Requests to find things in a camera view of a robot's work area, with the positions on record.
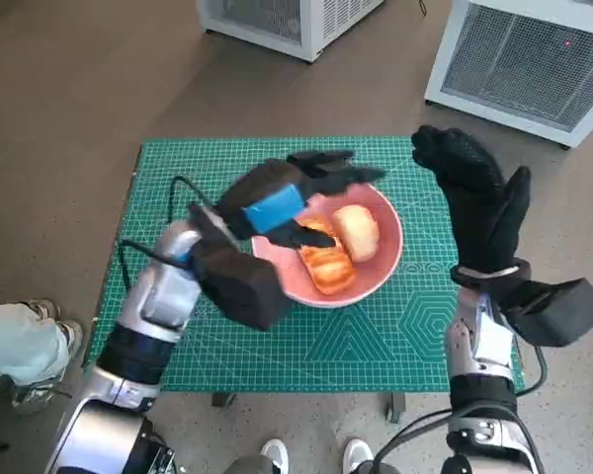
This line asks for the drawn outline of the bare black left hand, blue tape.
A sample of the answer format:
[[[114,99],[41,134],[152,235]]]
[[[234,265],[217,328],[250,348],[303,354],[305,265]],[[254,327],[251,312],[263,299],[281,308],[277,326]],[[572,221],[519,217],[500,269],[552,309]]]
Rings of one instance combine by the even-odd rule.
[[[353,165],[353,156],[350,150],[314,150],[268,159],[228,188],[215,206],[217,214],[239,240],[260,235],[291,249],[333,247],[332,237],[296,217],[314,195],[339,196],[385,176],[381,168]]]

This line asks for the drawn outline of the black knitted gloved right hand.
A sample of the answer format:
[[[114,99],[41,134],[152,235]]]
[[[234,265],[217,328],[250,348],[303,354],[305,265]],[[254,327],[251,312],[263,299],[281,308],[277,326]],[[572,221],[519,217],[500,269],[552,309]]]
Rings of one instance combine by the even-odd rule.
[[[485,275],[516,267],[530,206],[530,168],[521,166],[505,179],[493,155],[458,128],[424,124],[411,142],[413,160],[434,173],[447,200],[459,266]]]

